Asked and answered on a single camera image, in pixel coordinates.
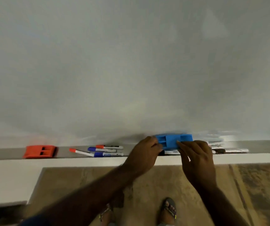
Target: person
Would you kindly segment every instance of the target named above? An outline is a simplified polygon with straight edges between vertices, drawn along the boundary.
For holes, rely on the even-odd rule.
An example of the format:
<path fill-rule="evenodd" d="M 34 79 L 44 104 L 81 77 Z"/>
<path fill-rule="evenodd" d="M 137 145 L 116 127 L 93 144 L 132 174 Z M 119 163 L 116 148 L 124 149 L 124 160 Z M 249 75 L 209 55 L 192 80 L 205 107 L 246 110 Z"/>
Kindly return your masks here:
<path fill-rule="evenodd" d="M 217 186 L 212 150 L 208 144 L 200 140 L 177 144 L 180 147 L 178 151 L 183 172 L 199 193 L 214 224 L 248 225 Z M 37 216 L 24 220 L 20 226 L 88 226 L 99 213 L 102 226 L 115 226 L 110 200 L 136 178 L 149 171 L 161 151 L 162 145 L 156 137 L 146 137 L 133 148 L 121 166 L 47 207 Z M 174 201 L 166 198 L 158 218 L 159 225 L 174 225 L 176 217 Z"/>

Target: flip-flop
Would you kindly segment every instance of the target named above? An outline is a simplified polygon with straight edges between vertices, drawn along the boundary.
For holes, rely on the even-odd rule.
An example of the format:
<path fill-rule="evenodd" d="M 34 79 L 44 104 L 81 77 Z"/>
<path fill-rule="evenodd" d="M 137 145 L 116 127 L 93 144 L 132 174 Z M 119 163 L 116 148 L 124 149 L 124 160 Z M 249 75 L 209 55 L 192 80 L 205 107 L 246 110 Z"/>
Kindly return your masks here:
<path fill-rule="evenodd" d="M 100 221 L 102 220 L 103 214 L 105 214 L 108 211 L 113 211 L 113 207 L 110 205 L 110 203 L 108 203 L 107 208 L 102 213 L 99 214 L 99 220 Z"/>
<path fill-rule="evenodd" d="M 166 202 L 168 202 L 169 206 L 174 207 L 175 211 L 171 211 L 171 210 L 167 207 Z M 176 204 L 175 204 L 175 202 L 174 202 L 174 200 L 173 200 L 172 198 L 167 197 L 167 198 L 164 198 L 164 200 L 163 200 L 163 202 L 162 202 L 162 204 L 161 204 L 160 212 L 159 212 L 159 216 L 158 216 L 157 221 L 159 221 L 160 214 L 162 213 L 162 211 L 163 211 L 164 209 L 166 209 L 166 210 L 174 217 L 174 219 L 177 218 L 177 215 L 176 215 L 176 214 L 177 214 Z"/>

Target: brown floor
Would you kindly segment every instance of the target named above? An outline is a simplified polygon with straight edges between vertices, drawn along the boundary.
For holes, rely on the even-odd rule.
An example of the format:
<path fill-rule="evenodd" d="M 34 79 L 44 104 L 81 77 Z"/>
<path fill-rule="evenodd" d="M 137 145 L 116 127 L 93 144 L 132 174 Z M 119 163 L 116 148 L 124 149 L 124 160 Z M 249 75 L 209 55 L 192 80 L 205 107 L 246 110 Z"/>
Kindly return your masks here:
<path fill-rule="evenodd" d="M 47 168 L 27 206 L 31 216 L 73 190 L 110 171 L 110 167 Z M 217 165 L 217 182 L 238 212 L 252 226 L 270 226 L 270 164 Z M 198 193 L 181 166 L 155 166 L 124 190 L 114 208 L 118 225 L 156 225 L 163 198 L 176 202 L 176 225 L 213 225 Z M 98 219 L 92 226 L 99 225 Z"/>

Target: forearm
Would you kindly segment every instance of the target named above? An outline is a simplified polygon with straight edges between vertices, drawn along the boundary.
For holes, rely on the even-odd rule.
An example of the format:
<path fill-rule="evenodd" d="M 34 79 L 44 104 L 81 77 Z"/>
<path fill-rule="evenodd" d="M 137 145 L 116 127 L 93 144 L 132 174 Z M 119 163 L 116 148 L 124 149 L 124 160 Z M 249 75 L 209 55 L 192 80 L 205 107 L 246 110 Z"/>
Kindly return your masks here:
<path fill-rule="evenodd" d="M 212 191 L 199 190 L 198 193 L 215 226 L 248 226 L 219 188 Z"/>
<path fill-rule="evenodd" d="M 52 226 L 86 226 L 114 195 L 137 178 L 132 170 L 120 166 L 104 177 L 81 188 L 43 212 Z"/>

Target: hand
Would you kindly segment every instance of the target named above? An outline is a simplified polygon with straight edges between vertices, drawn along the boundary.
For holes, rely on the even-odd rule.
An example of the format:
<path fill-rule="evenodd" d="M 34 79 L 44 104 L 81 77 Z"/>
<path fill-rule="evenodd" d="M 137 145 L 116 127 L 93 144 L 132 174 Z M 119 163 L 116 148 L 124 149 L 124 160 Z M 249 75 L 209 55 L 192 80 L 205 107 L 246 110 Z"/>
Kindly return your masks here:
<path fill-rule="evenodd" d="M 216 171 L 212 160 L 212 150 L 201 140 L 177 141 L 180 149 L 182 169 L 189 182 L 199 192 L 212 191 L 217 187 Z"/>
<path fill-rule="evenodd" d="M 146 137 L 133 148 L 123 166 L 138 176 L 142 175 L 154 166 L 161 151 L 162 145 L 156 137 Z"/>

